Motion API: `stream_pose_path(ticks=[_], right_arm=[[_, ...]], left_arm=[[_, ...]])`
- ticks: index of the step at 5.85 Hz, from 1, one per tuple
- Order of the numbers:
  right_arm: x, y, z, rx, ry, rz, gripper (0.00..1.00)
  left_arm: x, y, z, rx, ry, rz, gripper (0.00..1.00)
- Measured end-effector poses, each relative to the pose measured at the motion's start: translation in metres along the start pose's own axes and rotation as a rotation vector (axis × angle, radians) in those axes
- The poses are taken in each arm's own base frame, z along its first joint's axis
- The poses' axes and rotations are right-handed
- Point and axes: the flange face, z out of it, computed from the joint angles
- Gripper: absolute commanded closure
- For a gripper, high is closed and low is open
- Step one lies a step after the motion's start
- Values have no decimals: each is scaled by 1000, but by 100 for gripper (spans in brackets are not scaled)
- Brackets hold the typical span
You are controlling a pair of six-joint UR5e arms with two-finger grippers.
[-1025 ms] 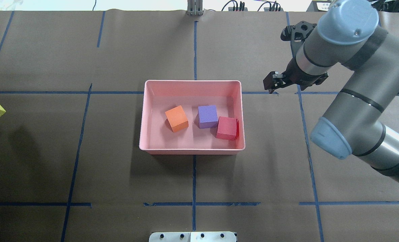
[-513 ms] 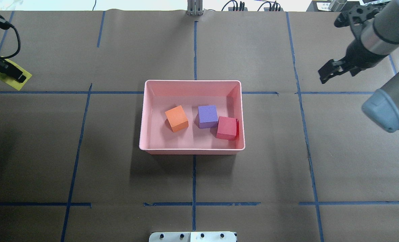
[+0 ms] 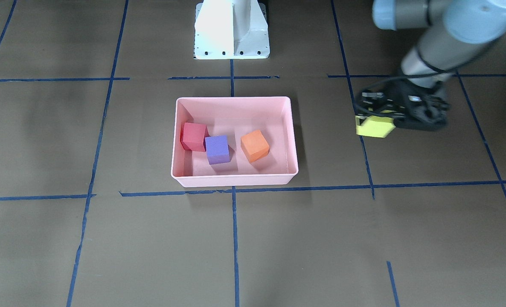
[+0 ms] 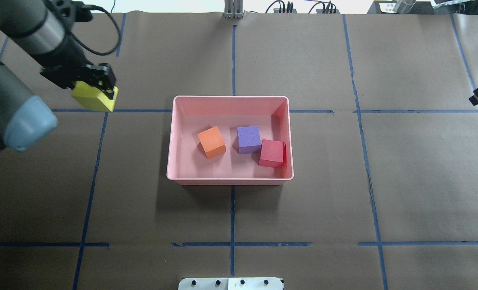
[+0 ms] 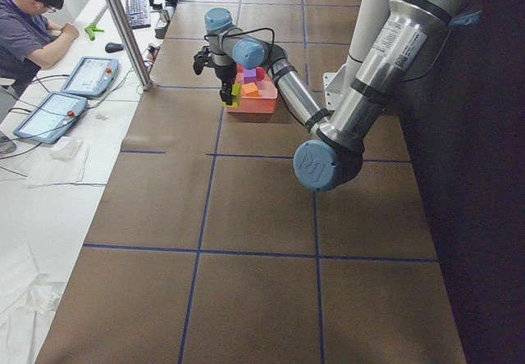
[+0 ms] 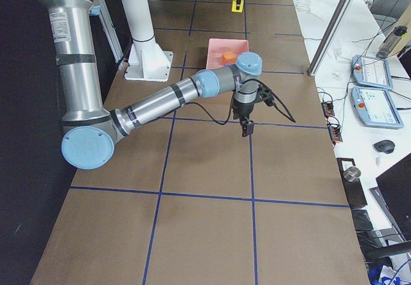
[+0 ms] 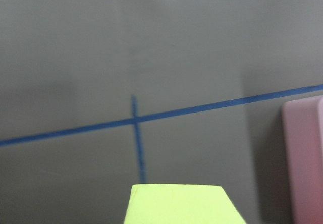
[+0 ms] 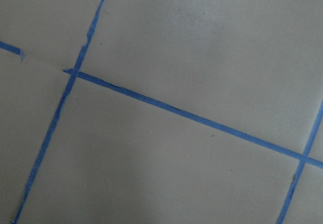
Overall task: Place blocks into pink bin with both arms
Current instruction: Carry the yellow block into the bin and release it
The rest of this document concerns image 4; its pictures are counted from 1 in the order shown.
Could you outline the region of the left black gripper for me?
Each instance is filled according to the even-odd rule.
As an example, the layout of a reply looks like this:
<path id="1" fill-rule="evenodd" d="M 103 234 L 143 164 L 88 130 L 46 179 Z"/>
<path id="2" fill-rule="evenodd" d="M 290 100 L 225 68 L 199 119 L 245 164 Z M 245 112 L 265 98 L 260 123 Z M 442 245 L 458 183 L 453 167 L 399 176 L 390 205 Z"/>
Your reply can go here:
<path id="1" fill-rule="evenodd" d="M 103 92 L 108 99 L 115 98 L 117 79 L 111 65 L 92 64 L 73 38 L 64 38 L 53 51 L 34 54 L 34 60 L 42 66 L 40 74 L 62 89 L 73 89 L 79 80 L 79 70 L 84 67 L 84 82 Z"/>

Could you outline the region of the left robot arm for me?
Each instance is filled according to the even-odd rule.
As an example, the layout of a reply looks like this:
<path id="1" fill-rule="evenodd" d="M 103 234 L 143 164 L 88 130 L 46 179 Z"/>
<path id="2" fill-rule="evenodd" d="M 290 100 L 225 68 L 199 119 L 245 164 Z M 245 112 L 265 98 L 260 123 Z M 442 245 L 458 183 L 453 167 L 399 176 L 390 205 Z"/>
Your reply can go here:
<path id="1" fill-rule="evenodd" d="M 116 28 L 118 39 L 108 52 L 89 48 L 73 32 L 75 23 L 92 20 L 94 10 Z M 84 54 L 107 56 L 119 48 L 121 29 L 107 10 L 73 0 L 0 0 L 0 31 L 40 64 L 42 77 L 71 89 L 86 110 L 114 110 L 118 88 L 110 64 L 94 64 Z M 26 151 L 56 127 L 48 105 L 0 60 L 0 151 Z"/>

